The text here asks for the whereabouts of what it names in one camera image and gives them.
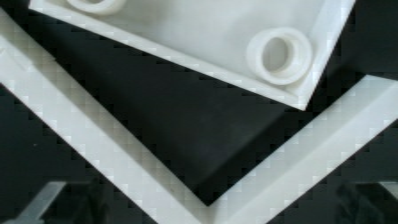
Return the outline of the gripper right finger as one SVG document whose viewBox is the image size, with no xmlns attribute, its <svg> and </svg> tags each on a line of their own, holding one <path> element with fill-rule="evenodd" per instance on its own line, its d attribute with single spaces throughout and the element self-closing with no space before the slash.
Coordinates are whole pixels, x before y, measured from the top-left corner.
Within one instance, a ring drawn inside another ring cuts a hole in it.
<svg viewBox="0 0 398 224">
<path fill-rule="evenodd" d="M 380 186 L 391 194 L 391 197 L 398 200 L 398 182 L 380 182 Z"/>
</svg>

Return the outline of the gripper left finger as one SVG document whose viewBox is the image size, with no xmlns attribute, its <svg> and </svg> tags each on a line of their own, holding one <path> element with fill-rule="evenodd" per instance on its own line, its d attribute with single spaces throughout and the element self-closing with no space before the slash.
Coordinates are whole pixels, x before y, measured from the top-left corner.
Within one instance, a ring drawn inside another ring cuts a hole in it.
<svg viewBox="0 0 398 224">
<path fill-rule="evenodd" d="M 9 221 L 9 224 L 44 224 L 43 214 L 60 194 L 64 186 L 66 183 L 62 181 L 46 183 L 18 217 Z"/>
</svg>

